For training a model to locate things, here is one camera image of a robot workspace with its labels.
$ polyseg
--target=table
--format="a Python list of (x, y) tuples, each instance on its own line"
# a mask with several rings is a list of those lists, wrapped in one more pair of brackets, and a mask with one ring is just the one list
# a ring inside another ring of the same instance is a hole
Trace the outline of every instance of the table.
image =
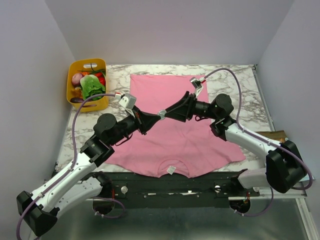
[[(266, 110), (264, 108), (251, 65), (107, 65), (107, 76), (110, 92), (129, 93), (130, 75), (205, 75), (218, 68), (229, 68), (238, 77), (242, 89), (242, 108), (240, 123), (253, 131), (270, 131)], [(224, 93), (231, 97), (234, 111), (231, 116), (236, 118), (239, 105), (239, 93), (235, 79), (226, 71), (220, 71), (207, 80), (209, 102), (218, 94)], [(62, 142), (61, 150), (56, 162), (58, 172), (73, 159), (73, 145), (71, 138), (72, 120), (75, 109), (70, 113), (70, 119)], [(110, 98), (109, 106), (102, 111), (80, 113), (75, 123), (75, 139), (77, 150), (89, 139), (94, 131), (93, 126), (101, 114), (111, 113), (118, 121), (127, 116), (125, 110), (118, 105), (118, 101)], [(254, 154), (242, 149), (246, 159), (241, 162), (232, 162), (216, 171), (240, 171), (242, 169), (260, 169), (264, 161)], [(128, 170), (108, 163), (103, 163), (96, 171), (129, 172)]]

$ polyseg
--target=gray floor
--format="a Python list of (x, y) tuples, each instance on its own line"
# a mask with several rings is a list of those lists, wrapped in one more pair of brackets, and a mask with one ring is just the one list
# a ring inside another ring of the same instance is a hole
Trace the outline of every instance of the gray floor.
[[(268, 200), (252, 203), (250, 212)], [(307, 240), (294, 199), (276, 199), (259, 217), (241, 217), (231, 209), (129, 209), (121, 219), (94, 216), (86, 201), (63, 215), (42, 240)]]

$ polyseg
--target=cable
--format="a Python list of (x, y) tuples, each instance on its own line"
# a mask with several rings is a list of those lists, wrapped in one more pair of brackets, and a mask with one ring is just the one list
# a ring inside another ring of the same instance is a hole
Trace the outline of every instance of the cable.
[(262, 214), (265, 214), (271, 208), (271, 205), (272, 205), (272, 203), (274, 201), (274, 197), (275, 197), (274, 190), (272, 189), (272, 187), (270, 187), (270, 189), (271, 189), (271, 199), (270, 199), (268, 206), (266, 206), (266, 208), (263, 211), (258, 212), (258, 213), (241, 213), (241, 212), (238, 212), (237, 210), (234, 210), (234, 213), (239, 214), (242, 217), (258, 217)]
[(309, 183), (306, 185), (306, 186), (303, 186), (303, 187), (292, 187), (292, 189), (295, 189), (295, 190), (307, 190), (309, 189), (312, 184), (313, 184), (313, 178), (312, 178), (312, 173), (310, 171), (310, 169), (307, 167), (307, 165), (298, 157), (296, 156), (295, 154), (293, 154), (292, 152), (290, 152), (289, 150), (283, 148), (282, 146), (279, 146), (273, 142), (269, 142), (268, 140), (265, 140), (263, 137), (260, 137), (259, 135), (256, 135), (252, 132), (249, 132), (247, 131), (246, 129), (244, 129), (240, 123), (239, 123), (239, 116), (240, 116), (240, 111), (241, 111), (241, 107), (242, 107), (242, 91), (241, 91), (241, 87), (240, 87), (240, 83), (239, 83), (239, 80), (237, 78), (237, 76), (235, 75), (235, 73), (228, 69), (228, 68), (225, 68), (225, 67), (222, 67), (222, 68), (218, 68), (212, 72), (210, 72), (209, 74), (207, 74), (206, 76), (204, 76), (204, 79), (206, 80), (206, 78), (208, 78), (209, 76), (211, 76), (212, 74), (218, 72), (218, 71), (228, 71), (229, 73), (232, 74), (232, 76), (234, 77), (235, 81), (236, 81), (236, 84), (237, 84), (237, 87), (238, 87), (238, 91), (239, 91), (239, 108), (238, 108), (238, 112), (236, 114), (236, 124), (238, 125), (239, 129), (241, 129), (244, 133), (268, 144), (268, 145), (271, 145), (277, 149), (280, 149), (281, 151), (289, 154), (290, 156), (292, 156), (298, 163), (300, 163), (302, 165), (302, 167), (305, 169), (305, 171), (307, 172), (308, 176), (309, 176)]
[(108, 215), (101, 214), (100, 212), (96, 211), (96, 210), (93, 208), (94, 215), (101, 216), (101, 217), (103, 217), (103, 218), (105, 218), (105, 219), (118, 219), (118, 218), (122, 217), (122, 216), (125, 214), (125, 212), (126, 212), (126, 207), (125, 207), (125, 205), (124, 205), (122, 202), (120, 202), (120, 201), (118, 201), (118, 200), (116, 200), (116, 199), (113, 199), (113, 198), (104, 198), (104, 197), (98, 197), (98, 196), (92, 197), (92, 199), (99, 199), (99, 200), (105, 200), (105, 201), (117, 203), (117, 204), (119, 204), (119, 205), (122, 207), (122, 210), (123, 210), (122, 213), (119, 214), (118, 216), (108, 216)]
[(96, 97), (104, 97), (104, 96), (109, 96), (109, 97), (114, 97), (115, 94), (114, 93), (102, 93), (102, 94), (96, 94), (93, 96), (88, 97), (86, 100), (84, 100), (79, 109), (76, 111), (74, 118), (73, 118), (73, 122), (72, 122), (72, 128), (71, 128), (71, 137), (72, 137), (72, 144), (73, 144), (73, 161), (72, 164), (70, 166), (70, 168), (61, 176), (59, 177), (55, 182), (53, 182), (50, 186), (48, 186), (43, 192), (41, 192), (41, 194), (39, 196), (37, 196), (26, 208), (25, 210), (22, 212), (18, 223), (16, 225), (16, 230), (15, 230), (15, 235), (16, 235), (16, 239), (17, 240), (22, 240), (21, 236), (20, 236), (20, 228), (21, 228), (21, 224), (22, 221), (25, 217), (25, 215), (27, 214), (27, 212), (31, 209), (31, 207), (40, 199), (42, 198), (48, 191), (50, 191), (50, 189), (52, 189), (55, 185), (57, 185), (58, 183), (60, 183), (70, 172), (71, 169), (73, 170), (74, 166), (77, 163), (77, 146), (76, 146), (76, 137), (75, 137), (75, 125), (76, 125), (76, 119), (78, 117), (78, 114), (80, 113), (80, 109), (91, 99), (96, 98)]

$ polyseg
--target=onion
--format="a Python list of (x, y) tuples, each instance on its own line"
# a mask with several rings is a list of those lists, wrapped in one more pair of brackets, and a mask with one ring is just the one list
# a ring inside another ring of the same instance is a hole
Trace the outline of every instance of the onion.
[(83, 75), (81, 73), (76, 73), (75, 75), (73, 75), (72, 79), (71, 79), (71, 83), (74, 87), (80, 86), (80, 79), (83, 78)]

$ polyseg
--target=yellow plastic bin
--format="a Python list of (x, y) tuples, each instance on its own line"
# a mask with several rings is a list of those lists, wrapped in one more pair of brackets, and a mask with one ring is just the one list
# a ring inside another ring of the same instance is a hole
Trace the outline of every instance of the yellow plastic bin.
[[(92, 59), (83, 59), (79, 61), (75, 61), (71, 64), (68, 72), (68, 79), (66, 83), (66, 99), (67, 101), (75, 107), (75, 109), (79, 109), (81, 103), (74, 103), (70, 100), (75, 96), (74, 92), (72, 92), (75, 87), (72, 85), (71, 79), (74, 74), (81, 72), (92, 72), (97, 70), (105, 70), (106, 71), (106, 62), (100, 58), (92, 58)], [(108, 77), (105, 76), (105, 91), (108, 92)], [(87, 102), (80, 110), (80, 112), (91, 112), (103, 110), (108, 107), (109, 99), (107, 96), (104, 96), (96, 101)]]

